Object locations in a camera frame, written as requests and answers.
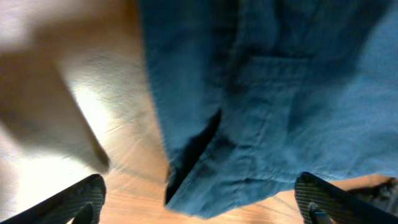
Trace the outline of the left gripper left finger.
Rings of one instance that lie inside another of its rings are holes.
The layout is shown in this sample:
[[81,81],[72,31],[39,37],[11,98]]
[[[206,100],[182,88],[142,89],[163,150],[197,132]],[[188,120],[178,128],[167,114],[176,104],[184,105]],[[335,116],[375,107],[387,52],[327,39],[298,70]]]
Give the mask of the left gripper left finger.
[[1,223],[98,224],[105,198],[104,179],[99,174],[93,174]]

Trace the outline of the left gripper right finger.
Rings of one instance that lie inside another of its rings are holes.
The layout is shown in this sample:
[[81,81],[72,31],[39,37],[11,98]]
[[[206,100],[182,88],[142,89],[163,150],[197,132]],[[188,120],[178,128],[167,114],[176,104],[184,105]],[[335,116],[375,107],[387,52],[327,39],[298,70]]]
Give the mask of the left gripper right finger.
[[397,179],[351,190],[309,173],[295,182],[294,196],[305,224],[397,224]]

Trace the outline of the dark blue garment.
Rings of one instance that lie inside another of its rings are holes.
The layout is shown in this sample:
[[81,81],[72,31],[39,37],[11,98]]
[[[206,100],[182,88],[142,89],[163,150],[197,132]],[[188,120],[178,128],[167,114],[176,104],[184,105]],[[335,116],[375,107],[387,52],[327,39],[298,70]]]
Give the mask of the dark blue garment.
[[397,2],[141,1],[169,210],[397,175]]

